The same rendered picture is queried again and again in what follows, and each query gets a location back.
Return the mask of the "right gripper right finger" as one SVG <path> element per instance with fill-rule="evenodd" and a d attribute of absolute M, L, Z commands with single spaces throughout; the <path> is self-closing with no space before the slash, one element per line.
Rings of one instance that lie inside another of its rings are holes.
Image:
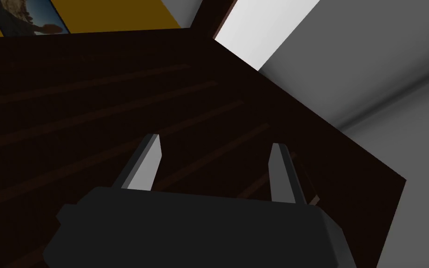
<path fill-rule="evenodd" d="M 268 176 L 272 201 L 307 204 L 288 147 L 284 143 L 272 145 Z"/>

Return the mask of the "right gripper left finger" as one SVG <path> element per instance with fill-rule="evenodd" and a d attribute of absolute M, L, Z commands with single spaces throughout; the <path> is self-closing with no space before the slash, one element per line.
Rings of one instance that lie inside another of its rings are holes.
<path fill-rule="evenodd" d="M 161 158 L 160 136 L 147 134 L 141 140 L 112 187 L 150 191 Z"/>

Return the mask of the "dark brown wooden cupboard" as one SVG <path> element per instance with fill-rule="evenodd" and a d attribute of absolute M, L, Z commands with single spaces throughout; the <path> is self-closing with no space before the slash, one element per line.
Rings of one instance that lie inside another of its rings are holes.
<path fill-rule="evenodd" d="M 154 189 L 270 199 L 285 143 L 308 201 L 379 268 L 405 179 L 198 30 L 0 37 L 0 268 L 48 268 L 56 214 L 160 136 Z"/>

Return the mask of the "framed wall picture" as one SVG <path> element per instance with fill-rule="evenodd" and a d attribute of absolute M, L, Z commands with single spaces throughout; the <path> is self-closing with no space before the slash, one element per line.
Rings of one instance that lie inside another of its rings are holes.
<path fill-rule="evenodd" d="M 51 0 L 0 0 L 4 37 L 69 34 Z"/>

